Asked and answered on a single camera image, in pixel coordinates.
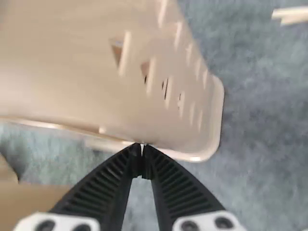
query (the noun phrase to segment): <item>wooden stick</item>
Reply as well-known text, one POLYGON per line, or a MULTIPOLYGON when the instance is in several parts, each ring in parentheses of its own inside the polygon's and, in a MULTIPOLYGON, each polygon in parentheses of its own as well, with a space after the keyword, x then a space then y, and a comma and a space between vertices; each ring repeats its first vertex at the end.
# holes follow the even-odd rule
POLYGON ((308 7, 292 7, 275 9, 272 14, 272 18, 283 18, 286 16, 308 15, 308 7))

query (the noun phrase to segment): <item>blue-gray carpet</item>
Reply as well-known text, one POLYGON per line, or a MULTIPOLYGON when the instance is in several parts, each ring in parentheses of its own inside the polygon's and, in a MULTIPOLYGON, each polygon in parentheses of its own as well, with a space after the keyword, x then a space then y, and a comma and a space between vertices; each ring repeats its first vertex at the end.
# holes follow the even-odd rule
MULTIPOLYGON (((274 8, 307 0, 179 0, 226 90, 222 137, 207 162, 181 162, 249 231, 308 227, 308 24, 280 27, 274 8)), ((52 131, 0 127, 21 180, 73 184, 109 155, 52 131)), ((124 231, 157 231, 150 182, 136 179, 124 231)))

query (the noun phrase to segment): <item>screw hole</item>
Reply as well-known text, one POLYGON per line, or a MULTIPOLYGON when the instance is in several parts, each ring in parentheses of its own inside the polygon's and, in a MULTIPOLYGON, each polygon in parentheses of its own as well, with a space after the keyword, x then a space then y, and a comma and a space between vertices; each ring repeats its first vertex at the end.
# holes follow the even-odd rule
POLYGON ((228 219, 228 218, 224 218, 224 217, 219 217, 215 220, 215 224, 217 226, 217 228, 220 229, 232 229, 233 223, 228 219))
POLYGON ((35 231, 52 231, 55 226, 54 221, 52 220, 46 220, 40 223, 35 231))
POLYGON ((181 229, 182 231, 199 231, 198 225, 191 220, 183 222, 181 224, 181 229))
POLYGON ((89 225, 82 224, 75 227, 73 231, 91 231, 91 227, 89 225))
POLYGON ((180 117, 183 116, 184 100, 185 100, 185 93, 182 91, 179 94, 179 98, 178 98, 178 110, 180 112, 180 117))

